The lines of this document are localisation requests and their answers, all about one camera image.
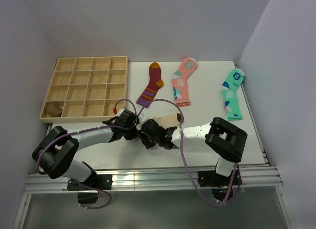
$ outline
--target gray floor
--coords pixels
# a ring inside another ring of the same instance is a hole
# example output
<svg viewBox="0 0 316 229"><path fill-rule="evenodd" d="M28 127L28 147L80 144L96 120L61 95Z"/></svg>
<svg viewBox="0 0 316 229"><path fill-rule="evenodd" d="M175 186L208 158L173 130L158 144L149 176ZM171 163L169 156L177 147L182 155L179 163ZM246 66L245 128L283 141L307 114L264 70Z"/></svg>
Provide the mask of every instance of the gray floor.
<svg viewBox="0 0 316 229"><path fill-rule="evenodd" d="M275 188L264 187L246 188L219 209L195 191L113 193L112 203L98 210L79 208L76 194L33 195L23 228L284 229L286 224Z"/></svg>

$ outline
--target sock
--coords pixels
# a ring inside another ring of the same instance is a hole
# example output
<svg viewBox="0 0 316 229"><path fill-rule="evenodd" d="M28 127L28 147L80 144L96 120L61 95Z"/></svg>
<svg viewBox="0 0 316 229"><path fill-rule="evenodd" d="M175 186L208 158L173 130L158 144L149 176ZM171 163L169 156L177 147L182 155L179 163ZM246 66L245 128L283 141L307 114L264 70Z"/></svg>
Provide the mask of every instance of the sock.
<svg viewBox="0 0 316 229"><path fill-rule="evenodd" d="M178 106L188 106L190 104L187 79L197 67L197 61L193 58L185 58L178 70L172 74L171 82L174 102Z"/></svg>
<svg viewBox="0 0 316 229"><path fill-rule="evenodd" d="M244 78L245 73L242 69L233 69L229 72L225 82L220 88L223 95L224 110L228 120L242 119L236 92Z"/></svg>
<svg viewBox="0 0 316 229"><path fill-rule="evenodd" d="M167 129L178 126L180 124L180 113L173 113L164 117L153 117L153 120L161 127Z"/></svg>
<svg viewBox="0 0 316 229"><path fill-rule="evenodd" d="M150 102L157 91L163 87L163 81L161 80L161 68L156 62L149 65L149 83L140 97L137 99L136 103L144 106Z"/></svg>

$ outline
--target teal sock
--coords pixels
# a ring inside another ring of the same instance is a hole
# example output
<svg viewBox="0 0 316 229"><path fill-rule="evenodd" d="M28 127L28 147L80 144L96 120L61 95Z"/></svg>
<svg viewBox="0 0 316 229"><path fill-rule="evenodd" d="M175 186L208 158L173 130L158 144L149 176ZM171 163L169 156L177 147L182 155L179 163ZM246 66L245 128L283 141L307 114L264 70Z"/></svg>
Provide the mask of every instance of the teal sock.
<svg viewBox="0 0 316 229"><path fill-rule="evenodd" d="M245 73L241 69L233 69L229 72L220 91L223 95L223 104L228 120L242 119L239 109L237 89L245 78Z"/></svg>

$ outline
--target wooden organizer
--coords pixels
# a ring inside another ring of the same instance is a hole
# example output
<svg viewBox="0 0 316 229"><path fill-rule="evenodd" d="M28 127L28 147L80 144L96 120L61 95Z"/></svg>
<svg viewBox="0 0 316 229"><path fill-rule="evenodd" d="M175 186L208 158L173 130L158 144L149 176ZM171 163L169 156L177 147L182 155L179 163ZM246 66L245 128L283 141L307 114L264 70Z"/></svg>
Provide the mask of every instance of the wooden organizer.
<svg viewBox="0 0 316 229"><path fill-rule="evenodd" d="M109 120L118 99L126 98L128 58L59 58L40 116L44 123ZM61 117L51 117L46 107L56 103ZM118 103L117 110L126 101Z"/></svg>

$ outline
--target brown sock in compartment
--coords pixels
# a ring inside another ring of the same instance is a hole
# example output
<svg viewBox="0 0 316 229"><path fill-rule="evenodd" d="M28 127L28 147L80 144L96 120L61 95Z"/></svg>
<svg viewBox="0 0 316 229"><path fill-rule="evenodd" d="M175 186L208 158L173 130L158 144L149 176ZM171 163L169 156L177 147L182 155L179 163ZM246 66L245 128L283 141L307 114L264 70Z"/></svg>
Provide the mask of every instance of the brown sock in compartment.
<svg viewBox="0 0 316 229"><path fill-rule="evenodd" d="M153 120L163 128L175 127L180 124L180 113L173 113L164 117L153 117Z"/></svg>
<svg viewBox="0 0 316 229"><path fill-rule="evenodd" d="M50 103L46 107L47 113L53 117L61 117L61 113L63 112L63 109L61 109L56 103Z"/></svg>

